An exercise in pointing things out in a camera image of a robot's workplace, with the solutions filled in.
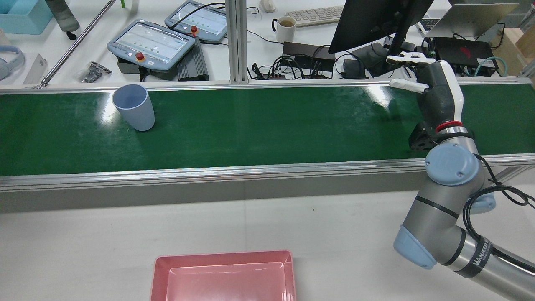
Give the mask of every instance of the laptop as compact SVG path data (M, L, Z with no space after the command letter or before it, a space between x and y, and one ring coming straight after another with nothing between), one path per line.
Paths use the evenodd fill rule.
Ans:
M517 6L518 3L454 4L442 18L424 18L416 27L424 37L480 36Z

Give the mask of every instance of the light blue joint cap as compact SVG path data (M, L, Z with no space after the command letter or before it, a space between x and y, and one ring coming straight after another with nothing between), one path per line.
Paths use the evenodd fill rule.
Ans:
M496 199L494 198L494 193L491 192L483 194L473 202L470 214L485 213L494 208L496 208Z
M457 186L472 180L479 168L479 161L473 153L458 144L435 146L425 158L427 175L444 186Z
M435 258L403 226L400 226L400 231L394 240L394 249L403 257L424 269L432 269L437 264Z

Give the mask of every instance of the white table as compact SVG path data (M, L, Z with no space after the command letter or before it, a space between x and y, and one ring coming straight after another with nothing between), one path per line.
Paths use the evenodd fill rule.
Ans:
M86 28L107 2L107 0L71 0L69 6L81 26L75 33L79 34ZM200 2L209 3L210 1L202 0ZM271 29L271 20L273 18L281 17L287 11L343 5L344 1L276 0L275 3L278 9L274 13L266 13L261 10L259 14L247 14L247 27L251 31L258 33L269 40L275 39L275 34ZM163 25L164 19L180 4L180 1L177 2L175 0L160 0L157 4L155 4L154 1L149 0L126 0L126 8L122 9L120 2L116 1L112 8L102 17L96 27L89 33L80 44L79 48L72 54L51 80L50 87L61 88L80 86L77 83L76 76L84 71L86 65L91 61L98 62L113 71L111 77L105 82L97 82L92 86L116 86L125 82L139 81L138 75L120 73L119 68L117 67L117 58L107 50L106 44L135 19L144 19ZM248 0L247 6L259 7L259 0ZM449 3L446 0L437 0L431 7L432 10L439 11L446 11L448 8ZM326 24L298 28L295 34L295 42L315 45L330 44L336 26L337 24ZM7 34L7 37L14 46L21 48L23 52L39 52L41 56L48 61L49 69L55 65L72 44L72 41L60 30L54 18L49 22L41 35ZM280 44L265 42L250 33L247 34L247 40L247 60L249 67L254 62L257 62L259 66L267 64L271 65L275 58L282 54L282 45ZM418 34L417 29L414 26L411 27L407 35L407 41L420 43L421 40L422 37ZM228 82L230 78L228 47L225 45L203 44L202 50L205 54L210 80ZM342 61L343 59L337 64L339 69L341 69ZM398 70L392 77L406 77L406 74L404 71ZM340 76L335 73L334 78L340 78ZM146 81L162 80L149 76ZM166 82L165 84L187 85L191 83L192 82Z
M510 183L535 194L535 170ZM254 186L246 182L246 196ZM166 254L288 249L297 300L503 300L392 243L416 191L0 215L2 301L149 299ZM170 195L180 199L180 195ZM535 210L497 195L473 218L492 242L535 261ZM106 201L106 195L99 196Z

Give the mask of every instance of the green cable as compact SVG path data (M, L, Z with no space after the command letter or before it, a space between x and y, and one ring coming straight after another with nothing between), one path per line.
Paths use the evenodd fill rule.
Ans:
M503 65L504 65L503 76L507 75L507 63L501 57L491 56L491 57L488 57L488 58L484 59L481 63L479 63L479 66L477 66L476 71L473 74L473 77L477 76L477 73L479 72L479 69L481 68L481 66L483 66L483 64L485 64L485 62L488 61L489 59L497 59L497 60L501 61L503 63Z

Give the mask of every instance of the pink tray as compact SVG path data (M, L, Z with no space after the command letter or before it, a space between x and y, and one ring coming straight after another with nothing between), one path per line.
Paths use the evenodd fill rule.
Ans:
M296 301L287 250L161 256L151 301Z

